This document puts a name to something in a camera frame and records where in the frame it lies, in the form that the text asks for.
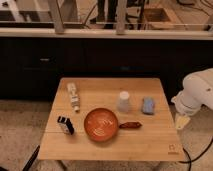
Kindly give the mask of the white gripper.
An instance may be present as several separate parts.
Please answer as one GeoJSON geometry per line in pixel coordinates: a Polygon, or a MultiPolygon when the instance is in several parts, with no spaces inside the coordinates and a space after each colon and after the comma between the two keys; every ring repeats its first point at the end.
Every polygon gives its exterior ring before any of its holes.
{"type": "Polygon", "coordinates": [[[190,121],[188,116],[193,116],[201,109],[201,103],[186,92],[179,92],[171,99],[171,102],[180,114],[175,116],[175,128],[177,130],[182,130],[190,121]]]}

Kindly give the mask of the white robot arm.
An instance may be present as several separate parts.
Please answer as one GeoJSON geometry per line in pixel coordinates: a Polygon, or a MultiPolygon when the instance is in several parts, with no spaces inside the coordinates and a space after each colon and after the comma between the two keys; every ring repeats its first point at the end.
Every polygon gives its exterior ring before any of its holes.
{"type": "Polygon", "coordinates": [[[183,129],[202,105],[213,110],[213,68],[184,77],[183,89],[171,99],[175,105],[175,128],[183,129]]]}

